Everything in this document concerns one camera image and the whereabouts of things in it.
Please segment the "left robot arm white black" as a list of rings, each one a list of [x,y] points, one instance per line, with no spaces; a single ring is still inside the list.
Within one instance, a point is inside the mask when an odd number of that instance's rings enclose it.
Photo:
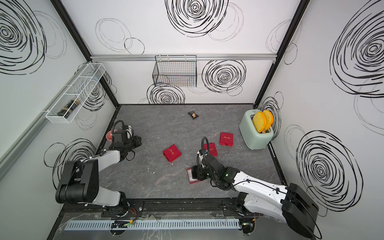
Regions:
[[[104,207],[128,208],[130,205],[123,192],[100,186],[99,173],[133,156],[135,148],[142,145],[142,138],[134,129],[118,120],[111,130],[112,142],[108,150],[85,160],[73,160],[65,164],[57,187],[55,199],[59,204],[92,204]]]

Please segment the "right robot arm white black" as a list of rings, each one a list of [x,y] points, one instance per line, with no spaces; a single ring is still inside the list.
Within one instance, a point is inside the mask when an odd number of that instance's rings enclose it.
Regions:
[[[293,183],[275,185],[239,169],[225,167],[211,155],[207,137],[202,138],[196,162],[192,167],[192,178],[209,180],[212,187],[223,191],[239,192],[237,199],[241,214],[273,217],[307,239],[322,239],[317,225],[319,207],[300,186]]]

